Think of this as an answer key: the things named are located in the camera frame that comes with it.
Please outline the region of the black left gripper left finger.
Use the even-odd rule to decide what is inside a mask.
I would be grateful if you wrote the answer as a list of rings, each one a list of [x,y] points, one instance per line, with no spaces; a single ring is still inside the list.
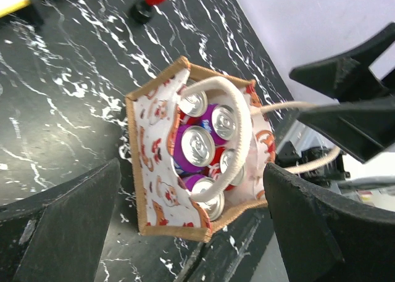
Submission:
[[[1,281],[93,281],[121,182],[112,159],[1,207]]]

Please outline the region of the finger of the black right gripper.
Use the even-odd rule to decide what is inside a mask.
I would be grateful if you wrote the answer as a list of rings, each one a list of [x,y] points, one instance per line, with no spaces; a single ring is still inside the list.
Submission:
[[[339,102],[372,100],[394,95],[394,71],[379,79],[372,64],[394,43],[394,23],[355,48],[293,68],[290,79]]]
[[[363,164],[394,145],[394,96],[316,107],[297,120]]]

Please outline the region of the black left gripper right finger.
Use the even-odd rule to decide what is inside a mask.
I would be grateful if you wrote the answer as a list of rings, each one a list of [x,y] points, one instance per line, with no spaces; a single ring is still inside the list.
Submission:
[[[265,198],[290,281],[394,281],[394,212],[269,163]]]

